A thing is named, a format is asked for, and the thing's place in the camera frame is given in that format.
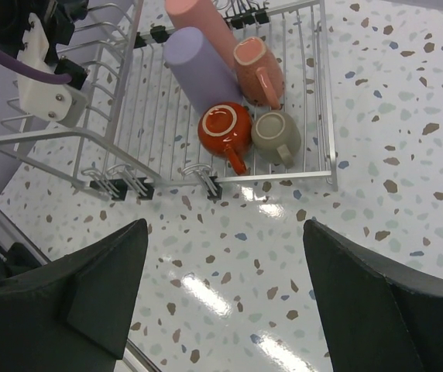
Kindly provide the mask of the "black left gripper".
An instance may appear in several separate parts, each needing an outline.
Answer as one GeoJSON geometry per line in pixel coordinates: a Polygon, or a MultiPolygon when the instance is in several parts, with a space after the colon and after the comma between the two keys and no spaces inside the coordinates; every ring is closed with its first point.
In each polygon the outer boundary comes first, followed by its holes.
{"type": "Polygon", "coordinates": [[[0,0],[0,50],[16,58],[24,49],[22,37],[31,28],[29,16],[39,17],[49,49],[44,61],[57,64],[56,46],[67,45],[75,22],[88,14],[88,0],[0,0]]]}

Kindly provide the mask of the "lilac tumbler cup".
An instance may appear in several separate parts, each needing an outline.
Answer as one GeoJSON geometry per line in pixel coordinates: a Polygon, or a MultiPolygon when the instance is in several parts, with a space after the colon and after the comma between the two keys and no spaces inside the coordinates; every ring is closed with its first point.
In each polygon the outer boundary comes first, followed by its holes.
{"type": "Polygon", "coordinates": [[[199,29],[175,31],[163,58],[198,115],[223,102],[242,102],[235,74],[199,29]]]}

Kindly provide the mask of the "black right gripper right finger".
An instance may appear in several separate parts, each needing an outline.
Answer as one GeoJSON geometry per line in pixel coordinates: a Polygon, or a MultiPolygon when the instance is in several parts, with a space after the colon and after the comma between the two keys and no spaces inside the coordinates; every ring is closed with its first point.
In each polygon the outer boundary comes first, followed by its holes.
{"type": "Polygon", "coordinates": [[[304,252],[335,371],[443,371],[443,279],[304,223],[304,252]]]}

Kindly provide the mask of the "grey beige mug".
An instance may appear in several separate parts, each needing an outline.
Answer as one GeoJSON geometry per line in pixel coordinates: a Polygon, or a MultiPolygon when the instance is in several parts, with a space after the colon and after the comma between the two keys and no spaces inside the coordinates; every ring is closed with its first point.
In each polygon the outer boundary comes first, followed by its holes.
{"type": "Polygon", "coordinates": [[[264,160],[286,169],[294,166],[302,139],[296,122],[286,112],[272,110],[260,116],[252,125],[251,137],[264,160]]]}

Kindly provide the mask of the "orange red mug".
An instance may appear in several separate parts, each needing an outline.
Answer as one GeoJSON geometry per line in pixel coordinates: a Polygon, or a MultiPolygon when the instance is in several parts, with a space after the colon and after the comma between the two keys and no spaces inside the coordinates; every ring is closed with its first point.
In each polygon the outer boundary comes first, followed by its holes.
{"type": "Polygon", "coordinates": [[[197,134],[201,145],[213,156],[227,160],[237,175],[245,175],[245,155],[252,146],[252,118],[240,104],[222,102],[200,118],[197,134]]]}

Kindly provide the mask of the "pink textured mug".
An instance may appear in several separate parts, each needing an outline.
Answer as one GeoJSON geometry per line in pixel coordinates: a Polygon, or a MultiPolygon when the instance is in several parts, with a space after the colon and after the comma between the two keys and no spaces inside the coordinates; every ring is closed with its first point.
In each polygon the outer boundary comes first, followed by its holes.
{"type": "Polygon", "coordinates": [[[284,77],[271,49],[259,37],[249,37],[233,51],[235,73],[246,101],[254,106],[280,109],[284,77]]]}

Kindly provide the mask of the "pink tumbler cup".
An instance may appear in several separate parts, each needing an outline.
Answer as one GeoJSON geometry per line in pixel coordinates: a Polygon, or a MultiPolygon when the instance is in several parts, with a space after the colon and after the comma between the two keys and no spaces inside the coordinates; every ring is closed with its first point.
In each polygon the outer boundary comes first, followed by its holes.
{"type": "Polygon", "coordinates": [[[212,1],[166,0],[164,5],[175,29],[199,29],[228,67],[235,69],[233,52],[238,41],[212,1]]]}

